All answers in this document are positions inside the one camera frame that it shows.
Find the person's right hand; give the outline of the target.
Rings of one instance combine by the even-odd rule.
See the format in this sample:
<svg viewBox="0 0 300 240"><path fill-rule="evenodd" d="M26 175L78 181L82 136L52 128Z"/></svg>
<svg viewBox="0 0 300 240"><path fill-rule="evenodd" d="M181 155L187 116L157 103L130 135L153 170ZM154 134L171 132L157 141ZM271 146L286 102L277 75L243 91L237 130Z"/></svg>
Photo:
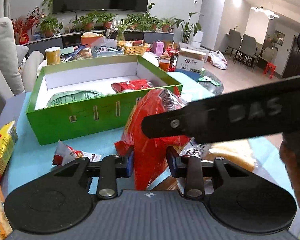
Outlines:
<svg viewBox="0 0 300 240"><path fill-rule="evenodd" d="M285 164L286 171L300 208L300 167L297 163L296 155L288 148L288 145L284 140L281 142L279 153L282 162Z"/></svg>

